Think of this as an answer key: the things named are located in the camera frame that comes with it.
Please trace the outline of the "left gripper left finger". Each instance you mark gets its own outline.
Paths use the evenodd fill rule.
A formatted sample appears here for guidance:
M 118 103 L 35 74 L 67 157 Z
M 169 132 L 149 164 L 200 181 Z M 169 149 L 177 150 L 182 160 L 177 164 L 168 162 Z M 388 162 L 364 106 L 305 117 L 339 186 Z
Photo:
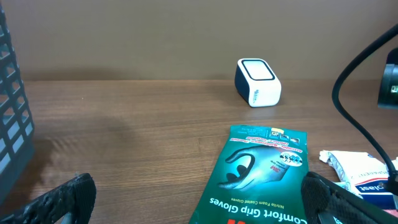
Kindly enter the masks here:
M 1 217 L 1 223 L 49 224 L 65 217 L 67 223 L 87 224 L 95 200 L 95 182 L 89 173 L 83 173 Z

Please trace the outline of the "white blue plaster pack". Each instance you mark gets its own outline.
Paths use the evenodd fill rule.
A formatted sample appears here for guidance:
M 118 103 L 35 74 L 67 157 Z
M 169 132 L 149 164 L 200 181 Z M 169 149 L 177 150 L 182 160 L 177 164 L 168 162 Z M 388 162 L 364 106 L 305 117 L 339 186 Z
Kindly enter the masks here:
M 367 152 L 321 151 L 319 159 L 336 171 L 340 186 L 383 209 L 396 210 L 397 199 L 388 192 L 387 167 Z

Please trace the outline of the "white barcode scanner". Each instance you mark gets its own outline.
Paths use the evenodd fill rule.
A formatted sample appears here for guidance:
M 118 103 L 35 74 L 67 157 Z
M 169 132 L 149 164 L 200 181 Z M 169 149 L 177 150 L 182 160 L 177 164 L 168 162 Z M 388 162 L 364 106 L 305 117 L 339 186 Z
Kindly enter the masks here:
M 241 58 L 237 62 L 234 85 L 252 108 L 275 106 L 282 85 L 269 64 L 261 58 Z

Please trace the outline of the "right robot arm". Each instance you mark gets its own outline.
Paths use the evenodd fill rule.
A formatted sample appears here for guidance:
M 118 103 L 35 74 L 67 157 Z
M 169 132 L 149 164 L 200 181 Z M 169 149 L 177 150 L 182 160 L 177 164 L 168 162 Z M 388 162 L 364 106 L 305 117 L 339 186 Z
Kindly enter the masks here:
M 387 56 L 377 105 L 379 108 L 397 109 L 397 48 Z

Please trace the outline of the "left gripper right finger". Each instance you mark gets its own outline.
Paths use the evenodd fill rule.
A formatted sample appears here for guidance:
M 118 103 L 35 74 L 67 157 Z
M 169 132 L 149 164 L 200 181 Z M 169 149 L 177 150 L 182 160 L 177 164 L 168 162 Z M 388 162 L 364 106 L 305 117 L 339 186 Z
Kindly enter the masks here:
M 303 178 L 301 194 L 309 224 L 397 224 L 397 217 L 315 172 L 308 172 Z

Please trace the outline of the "green 3M glove package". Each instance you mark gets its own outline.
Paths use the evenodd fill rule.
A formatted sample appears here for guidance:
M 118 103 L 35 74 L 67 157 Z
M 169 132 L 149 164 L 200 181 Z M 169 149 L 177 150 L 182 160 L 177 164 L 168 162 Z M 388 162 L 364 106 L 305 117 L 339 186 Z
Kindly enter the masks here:
M 307 133 L 234 125 L 189 222 L 305 224 Z

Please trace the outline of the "grey plastic mesh basket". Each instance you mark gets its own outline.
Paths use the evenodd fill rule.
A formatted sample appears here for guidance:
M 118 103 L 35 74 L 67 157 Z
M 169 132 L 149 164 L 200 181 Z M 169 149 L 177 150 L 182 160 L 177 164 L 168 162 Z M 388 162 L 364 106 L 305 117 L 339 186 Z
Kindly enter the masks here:
M 32 159 L 33 135 L 32 113 L 1 9 L 1 202 Z

